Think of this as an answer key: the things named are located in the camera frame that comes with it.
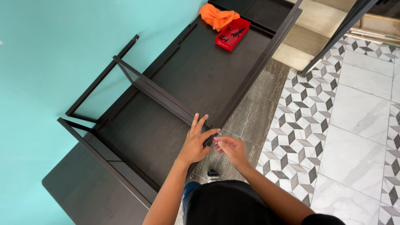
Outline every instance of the hand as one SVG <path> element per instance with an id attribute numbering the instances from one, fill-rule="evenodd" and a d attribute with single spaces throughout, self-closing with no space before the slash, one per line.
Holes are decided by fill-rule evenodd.
<path id="1" fill-rule="evenodd" d="M 214 137 L 213 143 L 214 149 L 221 148 L 217 153 L 221 154 L 225 152 L 230 163 L 240 172 L 241 169 L 251 167 L 249 160 L 247 159 L 246 149 L 243 141 L 236 138 L 223 136 Z"/>
<path id="2" fill-rule="evenodd" d="M 201 133 L 201 128 L 208 118 L 208 115 L 203 116 L 197 123 L 198 118 L 199 114 L 196 113 L 193 119 L 192 127 L 186 136 L 186 141 L 183 144 L 182 150 L 180 150 L 180 153 L 175 160 L 184 163 L 186 166 L 190 166 L 190 164 L 204 159 L 204 157 L 210 153 L 211 149 L 209 146 L 203 148 L 203 142 L 211 135 L 221 131 L 221 129 L 211 129 Z"/>

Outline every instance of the blue shorts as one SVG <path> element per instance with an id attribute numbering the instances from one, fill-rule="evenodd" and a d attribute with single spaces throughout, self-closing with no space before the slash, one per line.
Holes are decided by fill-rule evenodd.
<path id="1" fill-rule="evenodd" d="M 182 206 L 185 205 L 185 200 L 186 198 L 189 196 L 189 193 L 192 192 L 192 190 L 196 189 L 198 186 L 200 186 L 201 184 L 199 182 L 196 181 L 192 181 L 187 183 L 184 187 L 183 187 L 183 194 L 182 194 Z"/>

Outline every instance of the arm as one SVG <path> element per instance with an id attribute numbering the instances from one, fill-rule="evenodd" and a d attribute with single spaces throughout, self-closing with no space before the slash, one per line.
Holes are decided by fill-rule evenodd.
<path id="1" fill-rule="evenodd" d="M 249 182 L 264 203 L 285 223 L 300 225 L 309 215 L 315 214 L 300 200 L 264 177 L 254 169 L 246 155 L 244 143 L 232 137 L 214 137 L 215 149 L 227 155 L 235 169 Z"/>
<path id="2" fill-rule="evenodd" d="M 188 168 L 190 164 L 202 160 L 210 153 L 210 147 L 203 148 L 203 142 L 211 135 L 221 131 L 220 129 L 212 129 L 201 134 L 201 128 L 208 115 L 202 117 L 199 122 L 197 122 L 198 118 L 199 114 L 196 113 L 192 127 L 186 136 L 186 141 L 144 218 L 144 225 L 172 225 L 175 223 Z"/>

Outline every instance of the right hand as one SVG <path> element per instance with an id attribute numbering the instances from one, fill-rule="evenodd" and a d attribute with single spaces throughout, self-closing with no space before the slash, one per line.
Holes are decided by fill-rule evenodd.
<path id="1" fill-rule="evenodd" d="M 233 137 L 223 136 L 214 137 L 213 143 L 215 144 L 214 149 L 221 148 L 217 153 L 221 154 L 225 152 L 228 160 L 236 170 L 239 171 L 242 168 L 251 167 L 247 159 L 243 141 Z"/>

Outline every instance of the floor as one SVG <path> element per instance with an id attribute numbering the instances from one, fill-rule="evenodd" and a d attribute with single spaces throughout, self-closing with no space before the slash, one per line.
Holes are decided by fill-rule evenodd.
<path id="1" fill-rule="evenodd" d="M 400 224 L 399 133 L 400 50 L 346 36 L 305 78 L 272 60 L 221 131 L 265 177 L 348 225 Z M 225 155 L 193 178 L 208 169 L 244 181 Z"/>

